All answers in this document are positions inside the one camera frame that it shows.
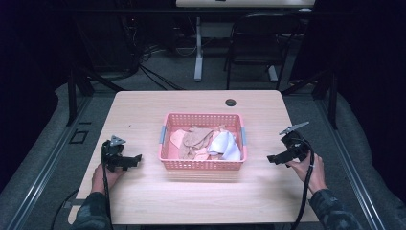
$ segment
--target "desk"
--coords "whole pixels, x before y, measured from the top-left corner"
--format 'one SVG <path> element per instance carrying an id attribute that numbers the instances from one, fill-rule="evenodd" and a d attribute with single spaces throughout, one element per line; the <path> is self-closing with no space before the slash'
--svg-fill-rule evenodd
<path id="1" fill-rule="evenodd" d="M 228 99 L 235 106 L 226 105 Z M 167 171 L 158 158 L 161 127 L 169 112 L 239 113 L 248 157 L 236 172 Z M 285 150 L 279 132 L 291 126 L 278 91 L 133 91 L 117 94 L 77 195 L 86 199 L 102 143 L 126 140 L 124 156 L 143 155 L 110 191 L 114 224 L 216 224 L 293 222 L 303 183 L 293 170 L 270 164 Z M 69 215 L 73 223 L 79 206 Z M 307 205 L 302 221 L 318 221 Z"/>
<path id="2" fill-rule="evenodd" d="M 215 1 L 215 0 L 176 0 L 176 7 L 180 8 L 291 8 L 291 9 L 302 9 L 302 8 L 312 8 L 315 0 L 226 0 L 226 1 Z M 225 32 L 225 36 L 230 36 L 230 30 Z M 202 51 L 202 24 L 200 17 L 196 20 L 196 64 L 194 67 L 194 80 L 202 80 L 202 68 L 203 68 L 203 51 Z"/>

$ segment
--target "person's arm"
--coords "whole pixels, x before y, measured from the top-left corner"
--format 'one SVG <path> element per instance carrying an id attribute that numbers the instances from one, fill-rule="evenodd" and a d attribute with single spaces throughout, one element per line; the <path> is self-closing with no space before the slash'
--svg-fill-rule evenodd
<path id="1" fill-rule="evenodd" d="M 125 171 L 119 168 L 114 172 L 106 169 L 108 188 L 111 189 L 124 173 Z M 111 229 L 105 204 L 103 172 L 102 164 L 100 164 L 93 173 L 92 191 L 78 210 L 77 218 L 72 224 L 71 230 Z"/>
<path id="2" fill-rule="evenodd" d="M 290 161 L 286 165 L 292 167 L 299 178 L 305 181 L 310 154 L 302 162 Z M 313 193 L 310 206 L 326 229 L 362 229 L 355 216 L 346 210 L 344 204 L 327 187 L 323 159 L 317 154 L 314 154 L 313 172 L 308 188 Z"/>

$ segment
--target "black device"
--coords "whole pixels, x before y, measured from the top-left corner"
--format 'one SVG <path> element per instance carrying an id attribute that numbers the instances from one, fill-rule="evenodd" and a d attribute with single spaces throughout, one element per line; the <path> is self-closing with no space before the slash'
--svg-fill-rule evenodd
<path id="1" fill-rule="evenodd" d="M 295 129 L 303 127 L 307 124 L 308 122 L 290 126 L 280 133 L 286 134 L 281 138 L 281 141 L 284 143 L 287 150 L 278 155 L 268 155 L 267 158 L 270 163 L 279 165 L 287 163 L 295 158 L 299 158 L 300 161 L 306 159 L 311 148 L 310 143 L 308 143 L 302 134 Z"/>
<path id="2" fill-rule="evenodd" d="M 290 126 L 284 131 L 280 132 L 280 135 L 285 134 L 281 138 L 281 141 L 287 147 L 287 151 L 284 151 L 278 155 L 268 155 L 267 158 L 270 163 L 275 163 L 276 165 L 287 163 L 295 158 L 299 158 L 300 161 L 304 161 L 307 158 L 307 154 L 310 153 L 310 164 L 307 170 L 306 177 L 304 179 L 304 190 L 302 194 L 302 203 L 299 210 L 299 215 L 296 221 L 293 223 L 291 230 L 295 230 L 302 219 L 305 210 L 305 202 L 307 198 L 308 183 L 310 181 L 311 173 L 314 167 L 314 150 L 308 143 L 308 141 L 299 133 L 295 131 L 299 127 L 307 125 L 308 122 L 301 123 L 295 126 Z"/>
<path id="3" fill-rule="evenodd" d="M 137 167 L 138 162 L 141 161 L 142 154 L 134 157 L 122 156 L 123 143 L 125 140 L 113 136 L 111 141 L 107 140 L 101 146 L 101 161 L 111 172 L 114 172 L 116 167 L 122 167 L 124 171 L 127 171 L 130 167 Z"/>

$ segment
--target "white cloth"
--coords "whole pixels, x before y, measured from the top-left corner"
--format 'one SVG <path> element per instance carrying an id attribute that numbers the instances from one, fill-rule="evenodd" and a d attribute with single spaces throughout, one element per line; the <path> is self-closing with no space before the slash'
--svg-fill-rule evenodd
<path id="1" fill-rule="evenodd" d="M 239 161 L 241 152 L 239 151 L 236 139 L 229 131 L 224 131 L 216 136 L 209 146 L 209 154 L 217 155 L 223 153 L 222 160 Z"/>

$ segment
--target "basket handle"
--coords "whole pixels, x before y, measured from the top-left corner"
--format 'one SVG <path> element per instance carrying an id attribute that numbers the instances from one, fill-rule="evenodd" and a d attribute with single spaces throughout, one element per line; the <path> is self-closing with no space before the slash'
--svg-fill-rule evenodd
<path id="1" fill-rule="evenodd" d="M 247 145 L 247 138 L 245 137 L 245 126 L 241 127 L 241 139 L 242 139 L 242 145 L 246 146 Z"/>
<path id="2" fill-rule="evenodd" d="M 167 126 L 162 126 L 161 128 L 161 137 L 159 138 L 159 144 L 164 144 L 165 132 L 167 131 Z"/>

